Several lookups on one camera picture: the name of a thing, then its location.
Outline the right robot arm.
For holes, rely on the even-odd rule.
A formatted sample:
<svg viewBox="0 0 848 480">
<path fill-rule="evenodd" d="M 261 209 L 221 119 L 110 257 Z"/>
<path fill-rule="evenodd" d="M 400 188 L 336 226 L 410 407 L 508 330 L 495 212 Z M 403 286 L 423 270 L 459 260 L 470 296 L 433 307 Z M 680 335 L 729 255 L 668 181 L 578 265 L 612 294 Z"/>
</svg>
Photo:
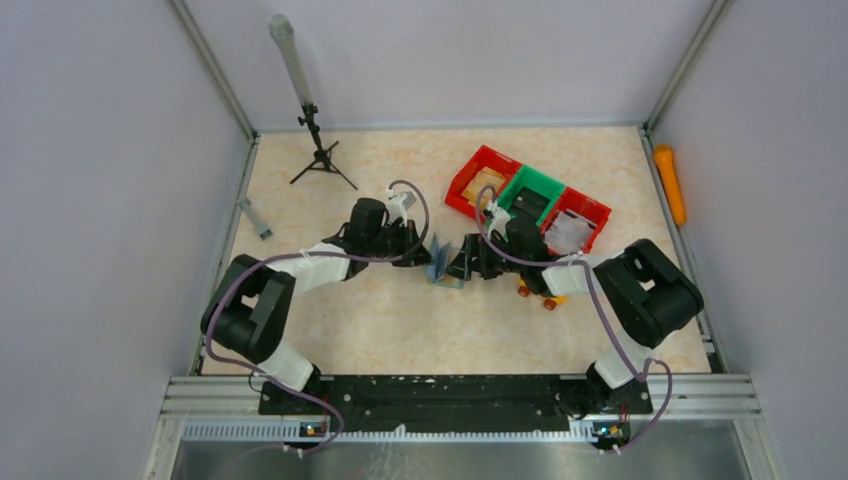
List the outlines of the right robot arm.
<svg viewBox="0 0 848 480">
<path fill-rule="evenodd" d="M 606 257 L 556 255 L 526 217 L 503 231 L 466 235 L 445 272 L 463 280 L 515 274 L 525 296 L 589 294 L 611 342 L 586 372 L 586 395 L 599 407 L 644 380 L 656 348 L 705 306 L 698 287 L 649 239 Z"/>
</svg>

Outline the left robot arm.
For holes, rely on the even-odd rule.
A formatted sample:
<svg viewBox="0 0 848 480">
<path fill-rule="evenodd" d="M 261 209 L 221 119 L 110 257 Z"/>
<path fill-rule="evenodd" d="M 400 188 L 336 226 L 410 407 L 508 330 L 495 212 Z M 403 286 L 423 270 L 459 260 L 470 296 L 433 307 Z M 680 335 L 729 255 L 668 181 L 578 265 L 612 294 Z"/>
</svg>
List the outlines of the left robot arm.
<svg viewBox="0 0 848 480">
<path fill-rule="evenodd" d="M 318 368 L 284 340 L 294 297 L 354 278 L 373 263 L 407 268 L 431 256 L 409 211 L 413 192 L 360 198 L 331 237 L 289 258 L 264 263 L 248 254 L 231 261 L 204 312 L 204 342 L 241 356 L 282 385 L 302 391 Z"/>
</svg>

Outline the green card holder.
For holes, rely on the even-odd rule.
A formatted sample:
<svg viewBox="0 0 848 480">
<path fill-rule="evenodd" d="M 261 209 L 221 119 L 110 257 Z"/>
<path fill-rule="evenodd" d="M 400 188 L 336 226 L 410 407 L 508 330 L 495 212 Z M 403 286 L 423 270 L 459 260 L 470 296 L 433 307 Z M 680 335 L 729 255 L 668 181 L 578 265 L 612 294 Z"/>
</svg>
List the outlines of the green card holder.
<svg viewBox="0 0 848 480">
<path fill-rule="evenodd" d="M 448 273 L 448 267 L 460 253 L 460 249 L 450 242 L 443 243 L 437 235 L 433 235 L 428 252 L 431 262 L 425 266 L 425 275 L 431 285 L 445 288 L 462 289 L 464 277 L 459 278 Z"/>
</svg>

